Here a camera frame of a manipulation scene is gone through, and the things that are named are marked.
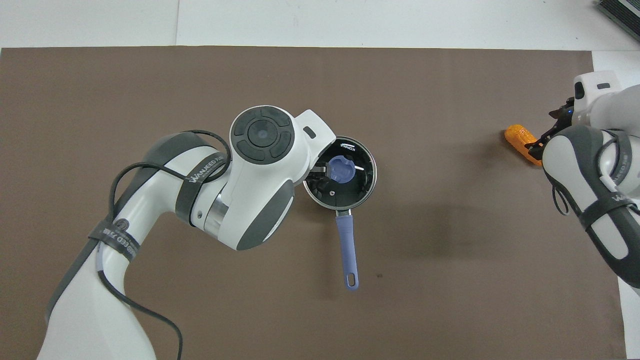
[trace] orange corn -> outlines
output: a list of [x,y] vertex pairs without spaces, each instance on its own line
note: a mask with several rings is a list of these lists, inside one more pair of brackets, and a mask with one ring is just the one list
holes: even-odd
[[542,161],[536,160],[531,155],[529,155],[529,150],[524,146],[527,143],[532,143],[537,140],[529,130],[525,129],[524,126],[520,124],[515,124],[507,127],[504,131],[504,138],[514,147],[516,150],[522,154],[527,160],[536,164],[537,166],[542,166]]

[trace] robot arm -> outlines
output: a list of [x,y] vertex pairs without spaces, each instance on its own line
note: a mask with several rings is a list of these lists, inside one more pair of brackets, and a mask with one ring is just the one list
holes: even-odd
[[564,111],[571,125],[545,142],[542,165],[607,264],[640,295],[640,85],[620,91],[612,72],[574,83]]
[[[138,171],[113,217],[94,229],[54,292],[39,359],[155,359],[129,306],[103,286],[98,273],[124,294],[129,261],[165,212],[235,250],[264,243],[286,216],[293,187],[335,135],[313,111],[293,117],[257,106],[235,119],[230,139],[232,161],[224,173],[226,156],[191,132],[162,138],[148,151],[144,161],[158,166]],[[113,247],[101,236],[116,240]]]

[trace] blue handle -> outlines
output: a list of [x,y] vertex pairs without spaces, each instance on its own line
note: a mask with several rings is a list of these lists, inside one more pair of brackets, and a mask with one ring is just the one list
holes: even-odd
[[356,264],[356,246],[353,242],[353,217],[342,215],[335,217],[340,234],[340,249],[342,251],[342,272],[344,285],[349,290],[358,288],[358,265]]

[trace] round center button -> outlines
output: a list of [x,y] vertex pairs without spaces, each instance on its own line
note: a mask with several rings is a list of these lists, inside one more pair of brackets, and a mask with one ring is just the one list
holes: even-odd
[[267,120],[254,122],[247,131],[249,141],[257,147],[267,147],[276,142],[278,129]]

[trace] metal rim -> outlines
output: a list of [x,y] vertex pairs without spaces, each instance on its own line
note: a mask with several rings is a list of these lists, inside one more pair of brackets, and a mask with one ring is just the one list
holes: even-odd
[[373,158],[373,155],[371,154],[371,151],[369,151],[367,149],[367,147],[365,145],[363,145],[361,142],[359,142],[358,140],[355,140],[354,138],[350,138],[348,136],[336,136],[335,137],[335,141],[338,140],[347,140],[353,143],[356,143],[357,146],[360,146],[364,152],[368,155],[369,159],[371,160],[371,164],[373,165],[373,178],[371,180],[371,189],[369,189],[369,191],[367,192],[366,195],[364,195],[364,197],[360,200],[358,200],[358,202],[356,202],[355,204],[353,204],[352,206],[330,206],[327,205],[323,202],[321,202],[320,200],[318,200],[314,194],[311,193],[311,190],[309,190],[309,186],[307,185],[307,181],[303,181],[303,185],[305,187],[305,190],[307,191],[307,194],[309,194],[309,196],[311,197],[311,199],[313,199],[313,201],[315,201],[316,203],[320,204],[320,206],[322,206],[323,208],[327,208],[327,209],[331,209],[331,210],[349,210],[349,209],[353,209],[359,205],[361,205],[364,200],[367,200],[369,198],[369,196],[371,196],[371,193],[373,192],[373,189],[376,187],[376,181],[378,181],[378,166],[376,165],[376,160]]

